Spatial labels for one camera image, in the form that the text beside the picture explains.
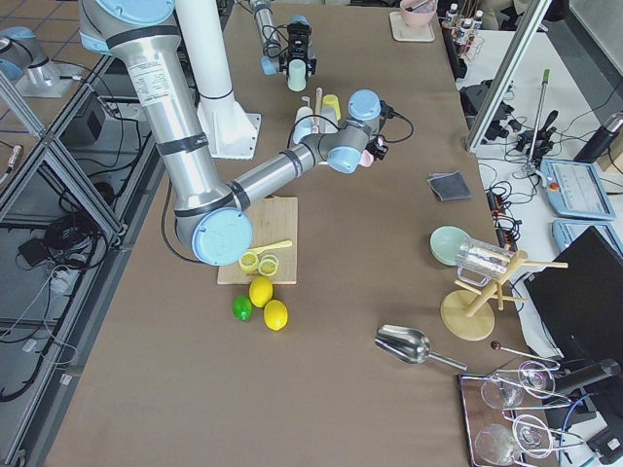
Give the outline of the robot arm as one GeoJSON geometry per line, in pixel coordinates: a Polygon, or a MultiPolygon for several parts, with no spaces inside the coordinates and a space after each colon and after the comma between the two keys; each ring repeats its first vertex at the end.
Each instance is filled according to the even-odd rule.
{"type": "Polygon", "coordinates": [[[274,24],[271,1],[249,1],[261,42],[260,64],[265,75],[283,74],[288,79],[299,75],[307,81],[316,72],[317,58],[312,49],[309,20],[295,15],[288,23],[274,24]]]}
{"type": "Polygon", "coordinates": [[[254,201],[318,162],[353,173],[381,139],[381,101],[359,90],[334,132],[305,135],[224,183],[214,158],[238,156],[257,126],[235,100],[215,3],[83,1],[79,18],[83,46],[125,64],[176,192],[176,235],[203,263],[229,265],[247,251],[254,201]]]}

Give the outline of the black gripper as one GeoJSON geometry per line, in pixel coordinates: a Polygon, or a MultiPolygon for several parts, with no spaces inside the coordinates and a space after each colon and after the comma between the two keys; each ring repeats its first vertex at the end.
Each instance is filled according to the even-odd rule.
{"type": "Polygon", "coordinates": [[[313,76],[316,70],[317,58],[312,47],[312,28],[305,21],[290,21],[286,30],[288,33],[287,49],[284,59],[284,69],[295,59],[306,65],[308,76],[313,76]]]}
{"type": "Polygon", "coordinates": [[[372,162],[382,161],[388,152],[388,145],[382,135],[377,135],[367,144],[367,152],[370,154],[372,162]]]}

